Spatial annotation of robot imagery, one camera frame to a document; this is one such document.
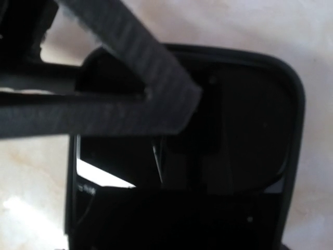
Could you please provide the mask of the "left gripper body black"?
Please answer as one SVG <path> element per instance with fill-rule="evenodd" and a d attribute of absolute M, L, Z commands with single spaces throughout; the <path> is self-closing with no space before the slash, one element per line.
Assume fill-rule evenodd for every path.
<path fill-rule="evenodd" d="M 51 27 L 55 1 L 1 1 L 1 59 L 41 60 L 41 44 Z"/>

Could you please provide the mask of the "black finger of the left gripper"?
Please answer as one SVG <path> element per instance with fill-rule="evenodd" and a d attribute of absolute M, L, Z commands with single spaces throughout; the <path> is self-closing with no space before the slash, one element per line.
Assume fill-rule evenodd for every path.
<path fill-rule="evenodd" d="M 36 135 L 176 134 L 186 127 L 201 87 L 121 1 L 55 1 L 134 73 L 142 95 L 79 93 L 57 95 L 56 79 L 71 67 L 32 59 L 1 59 L 1 66 L 30 74 L 26 86 L 49 87 L 49 94 L 1 94 L 1 138 Z"/>

